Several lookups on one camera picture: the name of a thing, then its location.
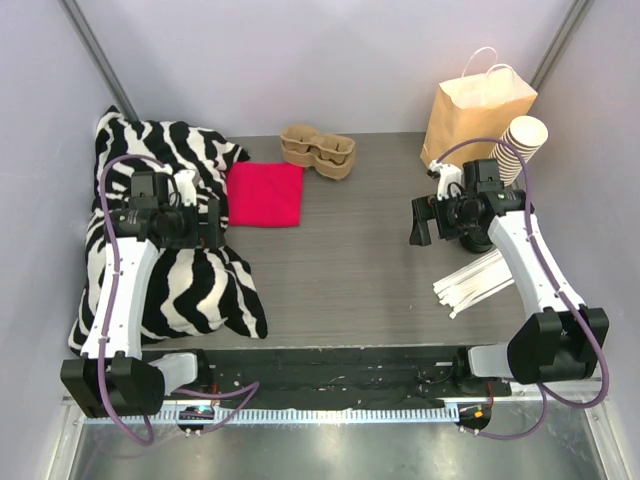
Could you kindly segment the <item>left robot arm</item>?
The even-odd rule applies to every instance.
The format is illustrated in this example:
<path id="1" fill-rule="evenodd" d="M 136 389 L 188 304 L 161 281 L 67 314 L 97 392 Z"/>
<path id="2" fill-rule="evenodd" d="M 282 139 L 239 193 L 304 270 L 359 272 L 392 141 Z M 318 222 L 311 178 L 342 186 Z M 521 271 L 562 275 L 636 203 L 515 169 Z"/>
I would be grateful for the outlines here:
<path id="1" fill-rule="evenodd" d="M 141 335 L 147 292 L 162 251 L 223 246 L 219 201 L 209 201 L 204 221 L 194 205 L 172 206 L 155 197 L 114 210 L 106 201 L 100 206 L 106 237 L 103 284 L 79 358 L 62 364 L 64 386 L 90 418 L 154 415 L 179 388 L 190 398 L 205 397 L 213 375 L 202 351 L 146 362 Z"/>

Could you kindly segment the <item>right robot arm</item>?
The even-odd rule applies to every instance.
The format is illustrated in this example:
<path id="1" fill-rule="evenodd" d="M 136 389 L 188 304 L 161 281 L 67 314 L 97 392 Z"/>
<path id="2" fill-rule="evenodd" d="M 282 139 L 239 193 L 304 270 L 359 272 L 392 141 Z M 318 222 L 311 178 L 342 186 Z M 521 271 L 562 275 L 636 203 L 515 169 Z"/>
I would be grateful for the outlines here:
<path id="1" fill-rule="evenodd" d="M 521 191 L 494 191 L 440 199 L 435 195 L 412 201 L 409 242 L 431 242 L 430 221 L 440 238 L 457 239 L 482 231 L 502 255 L 520 294 L 525 321 L 507 343 L 479 345 L 467 350 L 463 363 L 451 371 L 457 391 L 472 395 L 488 377 L 520 384 L 584 380 L 601 372 L 602 400 L 610 375 L 603 353 L 609 319 L 591 308 L 569 285 L 537 228 L 530 201 Z"/>

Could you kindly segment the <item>stack of black lids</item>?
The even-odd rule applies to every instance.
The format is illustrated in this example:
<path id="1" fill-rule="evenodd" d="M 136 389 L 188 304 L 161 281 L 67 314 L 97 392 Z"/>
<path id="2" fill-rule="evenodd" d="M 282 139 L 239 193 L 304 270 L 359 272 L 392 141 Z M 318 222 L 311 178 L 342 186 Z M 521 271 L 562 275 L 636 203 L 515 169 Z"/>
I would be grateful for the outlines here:
<path id="1" fill-rule="evenodd" d="M 479 230 L 470 231 L 460 238 L 461 246 L 474 254 L 484 254 L 493 248 L 489 236 Z"/>

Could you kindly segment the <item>pink folded cloth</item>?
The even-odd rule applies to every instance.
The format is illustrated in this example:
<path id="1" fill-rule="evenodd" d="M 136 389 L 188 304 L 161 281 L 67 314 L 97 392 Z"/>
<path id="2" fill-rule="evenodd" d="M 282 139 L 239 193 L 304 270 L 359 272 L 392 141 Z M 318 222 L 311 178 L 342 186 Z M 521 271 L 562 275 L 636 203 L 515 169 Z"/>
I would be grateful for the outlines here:
<path id="1" fill-rule="evenodd" d="M 293 228 L 301 221 L 302 167 L 289 163 L 236 164 L 227 182 L 229 224 L 253 228 Z"/>

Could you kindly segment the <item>zebra print pillow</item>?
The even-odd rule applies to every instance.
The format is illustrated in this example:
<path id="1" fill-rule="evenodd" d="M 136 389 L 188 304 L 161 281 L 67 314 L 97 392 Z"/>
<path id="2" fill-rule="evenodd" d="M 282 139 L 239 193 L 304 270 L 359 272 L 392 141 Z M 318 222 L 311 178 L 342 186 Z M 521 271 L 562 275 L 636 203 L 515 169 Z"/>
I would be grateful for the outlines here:
<path id="1" fill-rule="evenodd" d="M 131 121 L 110 106 L 96 125 L 94 175 L 101 176 L 105 164 L 121 155 L 131 158 L 109 171 L 109 207 L 120 207 L 128 200 L 135 172 L 155 170 L 160 164 L 171 173 L 194 170 L 200 176 L 198 217 L 205 220 L 209 200 L 217 199 L 222 229 L 229 225 L 227 179 L 236 165 L 250 159 L 247 150 L 213 129 L 184 121 Z M 74 354 L 87 340 L 97 313 L 105 273 L 103 226 L 100 201 L 94 199 L 84 241 L 84 287 L 67 340 Z M 268 334 L 249 263 L 228 245 L 162 251 L 147 289 L 142 343 L 202 336 L 221 327 L 254 339 Z"/>

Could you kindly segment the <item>stack of paper cups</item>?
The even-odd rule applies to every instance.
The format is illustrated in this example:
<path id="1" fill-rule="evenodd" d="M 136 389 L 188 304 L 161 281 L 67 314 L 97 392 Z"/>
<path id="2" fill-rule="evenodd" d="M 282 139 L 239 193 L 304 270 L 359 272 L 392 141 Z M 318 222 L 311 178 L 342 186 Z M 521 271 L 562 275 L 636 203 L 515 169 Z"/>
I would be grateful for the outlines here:
<path id="1" fill-rule="evenodd" d="M 547 126 L 533 116 L 519 116 L 513 119 L 501 136 L 505 145 L 496 144 L 490 157 L 498 163 L 500 178 L 505 186 L 510 186 L 522 171 L 520 160 L 529 162 L 548 140 Z"/>

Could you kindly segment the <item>cardboard cup carrier tray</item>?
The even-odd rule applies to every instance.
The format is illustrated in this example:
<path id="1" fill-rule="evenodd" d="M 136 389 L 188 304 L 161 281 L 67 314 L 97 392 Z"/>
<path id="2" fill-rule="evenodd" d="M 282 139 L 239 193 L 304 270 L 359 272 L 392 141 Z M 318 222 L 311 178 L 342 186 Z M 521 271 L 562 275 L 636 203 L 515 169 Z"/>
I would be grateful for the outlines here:
<path id="1" fill-rule="evenodd" d="M 347 177 L 356 160 L 356 143 L 350 137 L 322 133 L 305 124 L 294 124 L 280 132 L 285 162 L 302 168 L 313 168 L 332 179 Z"/>

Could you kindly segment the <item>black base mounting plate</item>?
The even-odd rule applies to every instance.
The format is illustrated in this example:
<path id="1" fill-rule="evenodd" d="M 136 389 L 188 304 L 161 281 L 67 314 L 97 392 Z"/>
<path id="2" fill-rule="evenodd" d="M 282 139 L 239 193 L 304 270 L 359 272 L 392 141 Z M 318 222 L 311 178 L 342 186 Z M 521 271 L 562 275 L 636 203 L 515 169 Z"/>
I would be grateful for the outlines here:
<path id="1" fill-rule="evenodd" d="M 437 408 L 447 398 L 508 397 L 496 378 L 473 378 L 455 346 L 201 350 L 204 373 L 190 389 L 235 391 L 259 384 L 250 407 L 280 410 Z"/>

